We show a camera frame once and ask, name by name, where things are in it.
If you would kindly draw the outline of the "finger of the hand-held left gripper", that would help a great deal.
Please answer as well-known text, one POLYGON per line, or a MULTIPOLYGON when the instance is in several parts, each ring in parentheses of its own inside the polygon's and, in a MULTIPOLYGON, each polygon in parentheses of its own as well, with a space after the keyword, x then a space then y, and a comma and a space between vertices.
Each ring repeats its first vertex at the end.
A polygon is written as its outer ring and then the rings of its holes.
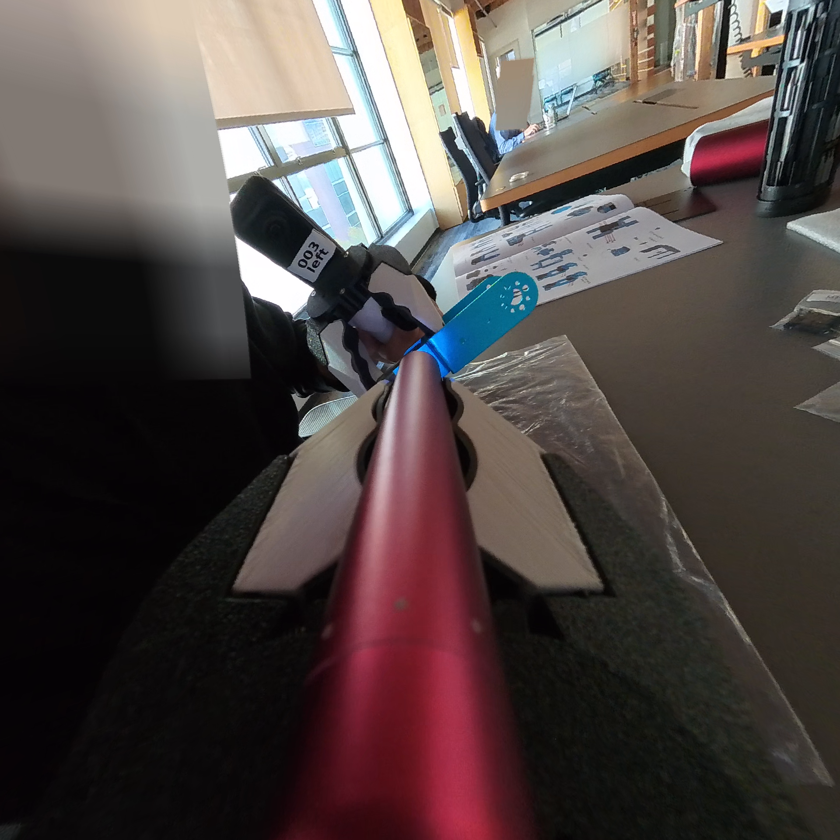
POLYGON ((324 327, 320 340, 328 370, 356 396, 363 396, 382 376, 381 363, 370 356, 356 329, 343 321, 324 327))
POLYGON ((395 329, 433 334, 444 327, 434 298, 414 274, 373 270, 365 283, 371 301, 364 304, 364 331, 380 342, 389 341, 395 329))

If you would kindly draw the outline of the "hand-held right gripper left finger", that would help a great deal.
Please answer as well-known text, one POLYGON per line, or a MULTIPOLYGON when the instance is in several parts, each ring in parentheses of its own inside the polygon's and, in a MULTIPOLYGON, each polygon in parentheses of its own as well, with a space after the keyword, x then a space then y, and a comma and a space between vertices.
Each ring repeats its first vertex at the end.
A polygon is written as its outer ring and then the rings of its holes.
POLYGON ((358 453, 375 429, 374 404, 384 389, 376 385, 295 450, 235 594, 294 592, 339 558, 362 492, 358 453))

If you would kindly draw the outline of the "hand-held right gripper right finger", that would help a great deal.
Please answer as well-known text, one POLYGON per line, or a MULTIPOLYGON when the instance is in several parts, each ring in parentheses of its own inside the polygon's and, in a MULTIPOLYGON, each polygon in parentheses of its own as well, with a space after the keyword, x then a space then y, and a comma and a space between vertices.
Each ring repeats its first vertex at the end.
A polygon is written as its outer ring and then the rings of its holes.
POLYGON ((476 455, 467 498, 478 545, 538 590, 601 590, 541 447, 462 384, 451 387, 476 455))

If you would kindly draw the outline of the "blue metal servo bracket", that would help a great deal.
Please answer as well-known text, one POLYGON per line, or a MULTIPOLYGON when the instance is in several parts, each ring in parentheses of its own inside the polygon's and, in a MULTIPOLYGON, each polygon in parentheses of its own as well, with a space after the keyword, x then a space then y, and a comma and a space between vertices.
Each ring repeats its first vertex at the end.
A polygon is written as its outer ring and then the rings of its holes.
POLYGON ((536 307, 539 289, 524 272, 483 279, 444 315, 444 327, 414 344, 432 355, 440 374, 456 374, 524 320, 536 307))

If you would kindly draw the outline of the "red electric screwdriver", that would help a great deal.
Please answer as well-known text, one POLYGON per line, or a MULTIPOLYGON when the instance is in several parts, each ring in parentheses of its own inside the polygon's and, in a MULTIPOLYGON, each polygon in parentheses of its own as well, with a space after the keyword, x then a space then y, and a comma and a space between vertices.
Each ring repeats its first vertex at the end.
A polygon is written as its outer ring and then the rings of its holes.
POLYGON ((400 365, 272 838, 536 838, 445 388, 400 365))

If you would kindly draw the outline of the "person's left forearm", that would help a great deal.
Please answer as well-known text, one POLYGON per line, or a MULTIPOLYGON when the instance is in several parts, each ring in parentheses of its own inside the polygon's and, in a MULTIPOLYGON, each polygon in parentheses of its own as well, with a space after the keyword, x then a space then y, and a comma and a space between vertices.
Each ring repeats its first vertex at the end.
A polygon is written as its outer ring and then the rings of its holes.
POLYGON ((328 369, 312 354, 308 328, 277 304, 251 296, 240 283, 248 332, 252 375, 299 396, 323 392, 346 392, 328 369))

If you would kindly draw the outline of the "grey desk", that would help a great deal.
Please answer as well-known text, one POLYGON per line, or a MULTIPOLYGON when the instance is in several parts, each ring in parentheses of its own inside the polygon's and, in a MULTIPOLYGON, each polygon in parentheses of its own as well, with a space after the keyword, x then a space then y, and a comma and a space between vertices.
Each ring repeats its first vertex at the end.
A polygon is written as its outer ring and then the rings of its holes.
POLYGON ((834 785, 792 784, 692 592, 556 455, 608 595, 502 648, 548 838, 838 838, 838 380, 771 325, 838 288, 838 255, 713 187, 722 244, 545 304, 479 357, 566 336, 782 688, 834 785))

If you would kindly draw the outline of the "person's left hand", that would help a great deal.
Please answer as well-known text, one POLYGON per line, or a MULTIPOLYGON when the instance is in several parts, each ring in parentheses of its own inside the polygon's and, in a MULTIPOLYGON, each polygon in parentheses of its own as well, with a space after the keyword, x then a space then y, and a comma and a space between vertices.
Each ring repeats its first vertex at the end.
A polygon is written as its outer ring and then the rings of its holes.
POLYGON ((424 337, 422 329, 405 331, 394 328, 390 339, 385 342, 379 341, 373 334, 359 330, 360 341, 366 348, 370 357, 376 362, 386 364, 399 364, 400 359, 414 344, 424 337))

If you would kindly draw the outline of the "large clear plastic bag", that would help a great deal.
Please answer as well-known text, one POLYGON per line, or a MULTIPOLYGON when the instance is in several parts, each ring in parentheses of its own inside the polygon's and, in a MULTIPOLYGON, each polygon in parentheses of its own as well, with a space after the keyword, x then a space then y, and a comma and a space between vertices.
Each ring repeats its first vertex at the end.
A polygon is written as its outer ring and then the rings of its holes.
POLYGON ((561 456, 689 588, 782 777, 833 786, 801 720, 572 342, 563 335, 475 361, 455 378, 534 443, 561 456))

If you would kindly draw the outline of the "large paned window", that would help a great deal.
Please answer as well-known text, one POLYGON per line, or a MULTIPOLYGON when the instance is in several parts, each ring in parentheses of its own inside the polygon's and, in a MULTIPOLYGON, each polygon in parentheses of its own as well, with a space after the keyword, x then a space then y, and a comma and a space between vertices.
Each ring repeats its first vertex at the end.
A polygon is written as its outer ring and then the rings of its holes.
POLYGON ((228 190, 263 175, 341 246, 370 245, 413 210, 342 3, 314 5, 353 114, 221 129, 228 190))

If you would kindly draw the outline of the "black office chair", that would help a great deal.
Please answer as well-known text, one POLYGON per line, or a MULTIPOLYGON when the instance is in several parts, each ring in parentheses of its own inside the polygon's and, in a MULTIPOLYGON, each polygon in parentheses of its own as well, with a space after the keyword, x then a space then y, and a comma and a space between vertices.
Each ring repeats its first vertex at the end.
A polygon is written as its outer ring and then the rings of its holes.
POLYGON ((485 124, 465 112, 452 115, 453 127, 439 136, 447 155, 465 183, 469 220, 477 223, 485 217, 480 198, 496 171, 499 158, 485 124))

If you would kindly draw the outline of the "open instruction manual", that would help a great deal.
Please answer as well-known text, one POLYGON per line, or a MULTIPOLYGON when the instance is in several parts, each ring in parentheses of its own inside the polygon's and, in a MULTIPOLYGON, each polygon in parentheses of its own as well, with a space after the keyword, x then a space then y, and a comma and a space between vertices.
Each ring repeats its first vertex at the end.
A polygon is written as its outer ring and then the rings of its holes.
POLYGON ((453 247, 463 298, 484 279, 529 275, 539 304, 715 247, 623 194, 587 196, 453 247))

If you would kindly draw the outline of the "person's black top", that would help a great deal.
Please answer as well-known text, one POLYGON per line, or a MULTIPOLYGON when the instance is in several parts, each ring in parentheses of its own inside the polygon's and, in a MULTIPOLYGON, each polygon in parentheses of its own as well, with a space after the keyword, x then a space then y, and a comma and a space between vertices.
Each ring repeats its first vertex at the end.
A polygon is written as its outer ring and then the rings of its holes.
POLYGON ((2 823, 37 806, 179 552, 298 444, 288 389, 2 381, 2 823))

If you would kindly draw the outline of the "beige roller blind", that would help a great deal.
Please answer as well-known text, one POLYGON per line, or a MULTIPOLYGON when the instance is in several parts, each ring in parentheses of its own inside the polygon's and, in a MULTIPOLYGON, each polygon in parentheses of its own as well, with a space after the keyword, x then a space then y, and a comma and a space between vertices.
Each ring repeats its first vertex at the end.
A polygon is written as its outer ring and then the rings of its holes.
POLYGON ((193 1, 219 129, 352 114, 312 1, 193 1))

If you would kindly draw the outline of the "long wooden table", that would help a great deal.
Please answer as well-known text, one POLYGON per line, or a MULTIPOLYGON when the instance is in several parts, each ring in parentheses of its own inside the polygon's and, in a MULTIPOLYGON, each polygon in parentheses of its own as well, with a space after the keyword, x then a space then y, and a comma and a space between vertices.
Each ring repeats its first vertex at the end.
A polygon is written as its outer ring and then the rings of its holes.
POLYGON ((506 154, 480 198, 484 212, 684 140, 701 124, 771 96, 775 77, 672 82, 540 132, 506 154), (528 171, 526 181, 509 183, 528 171))

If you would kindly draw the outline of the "pile of small screw bags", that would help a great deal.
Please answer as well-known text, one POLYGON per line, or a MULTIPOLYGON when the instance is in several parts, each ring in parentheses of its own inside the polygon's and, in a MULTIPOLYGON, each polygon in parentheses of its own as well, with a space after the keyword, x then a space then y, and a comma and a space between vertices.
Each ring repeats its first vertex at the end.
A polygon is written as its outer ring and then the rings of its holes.
MULTIPOLYGON (((793 311, 772 326, 772 329, 792 329, 826 335, 815 350, 839 361, 839 292, 818 289, 801 299, 793 311)), ((839 384, 836 383, 796 407, 812 415, 839 422, 839 384)))

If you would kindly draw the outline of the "red cylindrical case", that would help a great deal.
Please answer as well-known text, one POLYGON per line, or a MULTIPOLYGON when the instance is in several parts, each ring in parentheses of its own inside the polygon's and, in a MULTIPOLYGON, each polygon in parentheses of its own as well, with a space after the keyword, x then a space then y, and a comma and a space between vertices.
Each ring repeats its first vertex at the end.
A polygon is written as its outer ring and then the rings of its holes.
POLYGON ((686 141, 681 171, 693 186, 756 176, 762 169, 768 132, 767 119, 710 133, 698 129, 686 141))

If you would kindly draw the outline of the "white foam sheet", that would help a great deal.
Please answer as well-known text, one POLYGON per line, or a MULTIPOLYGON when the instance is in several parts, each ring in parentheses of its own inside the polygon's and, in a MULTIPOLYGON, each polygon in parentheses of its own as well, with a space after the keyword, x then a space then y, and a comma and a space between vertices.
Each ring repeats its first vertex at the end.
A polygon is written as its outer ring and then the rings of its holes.
POLYGON ((840 209, 814 213, 787 223, 786 227, 834 252, 840 251, 840 209))

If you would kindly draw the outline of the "black patterned cylinder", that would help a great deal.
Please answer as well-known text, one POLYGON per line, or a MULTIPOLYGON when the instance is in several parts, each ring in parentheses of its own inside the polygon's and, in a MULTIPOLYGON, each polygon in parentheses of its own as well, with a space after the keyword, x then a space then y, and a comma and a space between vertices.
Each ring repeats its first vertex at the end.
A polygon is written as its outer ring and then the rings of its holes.
POLYGON ((839 149, 839 2, 791 1, 759 179, 757 215, 822 205, 839 149))

